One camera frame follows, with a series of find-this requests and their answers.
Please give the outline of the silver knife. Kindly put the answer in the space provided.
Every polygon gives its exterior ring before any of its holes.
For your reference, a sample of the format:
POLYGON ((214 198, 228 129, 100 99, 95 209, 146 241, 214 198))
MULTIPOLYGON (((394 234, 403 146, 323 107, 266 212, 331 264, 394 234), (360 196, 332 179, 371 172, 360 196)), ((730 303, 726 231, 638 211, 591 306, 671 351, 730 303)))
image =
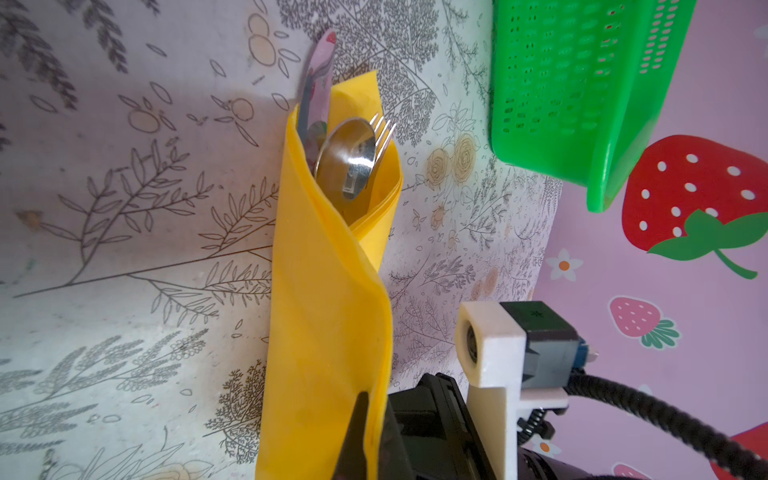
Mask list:
POLYGON ((301 89, 296 130, 311 174, 315 173, 328 132, 336 43, 336 31, 326 30, 308 61, 301 89))

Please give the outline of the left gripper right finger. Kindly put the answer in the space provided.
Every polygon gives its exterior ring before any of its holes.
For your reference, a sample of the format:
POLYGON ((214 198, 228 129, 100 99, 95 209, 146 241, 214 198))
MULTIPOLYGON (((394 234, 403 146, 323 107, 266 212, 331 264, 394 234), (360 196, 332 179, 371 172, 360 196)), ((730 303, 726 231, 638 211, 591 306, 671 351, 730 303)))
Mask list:
POLYGON ((377 473, 379 480, 413 480, 414 472, 394 410, 387 402, 380 439, 377 473))

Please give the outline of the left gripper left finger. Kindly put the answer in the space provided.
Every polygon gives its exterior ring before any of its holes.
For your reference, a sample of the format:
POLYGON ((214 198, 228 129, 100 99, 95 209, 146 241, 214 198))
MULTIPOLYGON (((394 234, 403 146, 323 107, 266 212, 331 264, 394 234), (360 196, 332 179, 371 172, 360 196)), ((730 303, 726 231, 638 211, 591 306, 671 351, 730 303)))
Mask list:
POLYGON ((364 453, 364 434, 369 405, 367 392, 356 398, 345 438, 340 450, 332 480, 366 480, 367 460, 364 453))

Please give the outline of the yellow paper napkin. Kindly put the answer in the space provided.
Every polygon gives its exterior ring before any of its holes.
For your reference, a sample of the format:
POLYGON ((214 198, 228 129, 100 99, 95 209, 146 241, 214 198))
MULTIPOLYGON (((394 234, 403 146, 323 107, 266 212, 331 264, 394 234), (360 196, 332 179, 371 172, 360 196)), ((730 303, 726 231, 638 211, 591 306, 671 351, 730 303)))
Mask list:
POLYGON ((287 118, 272 254, 259 479, 332 477, 356 398, 367 392, 367 479, 377 477, 393 355, 379 269, 403 186, 390 146, 367 212, 346 222, 309 172, 287 118))

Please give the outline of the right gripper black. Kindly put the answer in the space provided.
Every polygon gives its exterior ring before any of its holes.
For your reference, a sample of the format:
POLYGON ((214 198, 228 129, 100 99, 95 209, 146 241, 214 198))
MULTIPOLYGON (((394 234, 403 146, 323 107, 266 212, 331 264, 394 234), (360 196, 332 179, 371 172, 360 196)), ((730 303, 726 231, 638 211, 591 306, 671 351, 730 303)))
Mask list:
MULTIPOLYGON (((414 479, 498 479, 472 422, 457 382, 438 373, 389 396, 407 450, 414 479)), ((538 414, 530 423, 518 420, 522 432, 553 432, 538 414)), ((577 467, 551 459, 518 444, 516 479, 591 479, 577 467)))

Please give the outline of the silver fork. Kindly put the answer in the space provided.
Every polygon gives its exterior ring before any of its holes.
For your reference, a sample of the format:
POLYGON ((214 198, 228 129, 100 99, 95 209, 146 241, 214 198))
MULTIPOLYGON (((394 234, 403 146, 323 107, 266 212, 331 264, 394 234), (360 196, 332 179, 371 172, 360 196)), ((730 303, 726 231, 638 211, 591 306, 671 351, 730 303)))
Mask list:
POLYGON ((397 123, 386 120, 382 114, 376 113, 371 118, 370 125, 375 134, 374 164, 377 165, 393 139, 397 123))

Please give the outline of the silver spoon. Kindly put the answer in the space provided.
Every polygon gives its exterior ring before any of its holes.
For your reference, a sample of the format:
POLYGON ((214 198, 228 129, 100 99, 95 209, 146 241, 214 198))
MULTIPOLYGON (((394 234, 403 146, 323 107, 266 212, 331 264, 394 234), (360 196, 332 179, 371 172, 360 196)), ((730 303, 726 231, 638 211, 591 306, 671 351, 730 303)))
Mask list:
POLYGON ((341 122, 326 139, 314 178, 334 204, 357 199, 371 177, 376 137, 368 121, 354 117, 341 122))

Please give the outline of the green plastic basket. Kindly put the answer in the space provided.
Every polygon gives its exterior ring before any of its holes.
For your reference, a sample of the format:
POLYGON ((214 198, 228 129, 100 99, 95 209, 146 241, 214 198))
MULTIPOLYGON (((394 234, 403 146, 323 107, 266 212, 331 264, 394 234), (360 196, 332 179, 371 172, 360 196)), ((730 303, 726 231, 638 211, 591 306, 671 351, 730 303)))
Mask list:
POLYGON ((691 1, 499 1, 490 144, 508 164, 583 186, 607 210, 647 147, 691 1))

